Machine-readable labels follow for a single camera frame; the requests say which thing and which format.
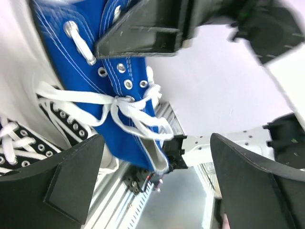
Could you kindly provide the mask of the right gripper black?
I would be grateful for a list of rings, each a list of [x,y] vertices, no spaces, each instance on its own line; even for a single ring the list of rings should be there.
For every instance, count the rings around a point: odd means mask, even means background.
[[[237,0],[141,0],[96,42],[99,59],[173,56],[197,27],[221,24],[238,9]]]

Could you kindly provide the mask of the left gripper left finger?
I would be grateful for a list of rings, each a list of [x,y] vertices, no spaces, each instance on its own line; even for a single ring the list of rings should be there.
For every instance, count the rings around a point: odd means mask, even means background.
[[[0,178],[2,229],[79,229],[86,223],[104,139],[91,138]]]

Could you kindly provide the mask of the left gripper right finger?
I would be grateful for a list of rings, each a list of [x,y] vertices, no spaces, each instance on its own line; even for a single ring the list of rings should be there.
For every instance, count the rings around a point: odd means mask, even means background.
[[[210,148],[232,229],[303,229],[305,173],[213,133]]]

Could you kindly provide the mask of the black white sneaker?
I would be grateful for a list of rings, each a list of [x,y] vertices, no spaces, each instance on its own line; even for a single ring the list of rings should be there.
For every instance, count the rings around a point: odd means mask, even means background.
[[[74,119],[52,100],[36,94],[35,101],[69,147],[97,134],[90,126]],[[0,115],[0,175],[28,167],[64,151],[55,143],[21,123]]]

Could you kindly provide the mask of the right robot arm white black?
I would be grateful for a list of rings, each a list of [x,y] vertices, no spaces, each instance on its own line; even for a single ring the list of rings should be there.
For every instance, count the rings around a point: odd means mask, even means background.
[[[135,0],[95,42],[95,56],[173,56],[197,27],[226,23],[236,28],[231,41],[249,41],[261,64],[304,41],[292,14],[276,0]]]

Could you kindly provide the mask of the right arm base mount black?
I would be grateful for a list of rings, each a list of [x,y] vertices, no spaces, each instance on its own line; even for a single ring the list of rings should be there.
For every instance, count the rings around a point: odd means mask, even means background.
[[[148,156],[152,167],[149,169],[131,165],[128,167],[123,181],[127,188],[138,195],[144,193],[149,184],[158,186],[162,176],[177,169],[187,169],[183,159],[185,150],[182,149],[185,135],[175,135],[171,140],[166,140],[162,145],[153,140],[142,140],[141,145]]]

